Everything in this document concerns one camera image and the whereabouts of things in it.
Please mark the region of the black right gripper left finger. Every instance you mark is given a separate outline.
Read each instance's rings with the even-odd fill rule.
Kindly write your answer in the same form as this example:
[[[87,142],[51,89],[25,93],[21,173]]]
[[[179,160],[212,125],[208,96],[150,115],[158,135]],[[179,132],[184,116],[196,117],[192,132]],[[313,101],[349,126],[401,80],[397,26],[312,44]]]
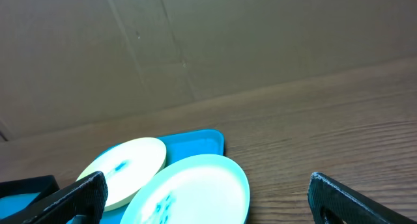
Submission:
[[[96,171],[1,219],[1,223],[99,223],[107,197],[105,176]]]

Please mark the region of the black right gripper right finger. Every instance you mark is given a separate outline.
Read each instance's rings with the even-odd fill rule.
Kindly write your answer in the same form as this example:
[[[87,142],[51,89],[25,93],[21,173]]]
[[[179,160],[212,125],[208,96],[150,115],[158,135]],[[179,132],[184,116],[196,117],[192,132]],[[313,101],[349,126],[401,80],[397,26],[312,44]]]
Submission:
[[[320,224],[416,224],[323,173],[311,174],[308,204]]]

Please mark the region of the yellow plate with blue stain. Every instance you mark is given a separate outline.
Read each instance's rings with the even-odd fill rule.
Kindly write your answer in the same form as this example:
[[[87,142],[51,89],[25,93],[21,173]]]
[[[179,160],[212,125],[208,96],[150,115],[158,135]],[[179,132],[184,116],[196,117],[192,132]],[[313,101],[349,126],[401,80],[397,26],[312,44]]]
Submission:
[[[106,212],[128,204],[151,178],[165,167],[167,148],[154,137],[142,137],[116,145],[101,153],[78,176],[101,171],[108,187]]]

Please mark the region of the light blue plate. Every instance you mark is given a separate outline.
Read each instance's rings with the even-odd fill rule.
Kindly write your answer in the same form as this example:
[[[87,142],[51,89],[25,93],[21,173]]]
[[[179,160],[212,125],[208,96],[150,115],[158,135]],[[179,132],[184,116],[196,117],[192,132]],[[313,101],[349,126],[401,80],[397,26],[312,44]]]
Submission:
[[[235,161],[201,154],[177,161],[142,187],[122,223],[245,224],[250,209],[248,178]]]

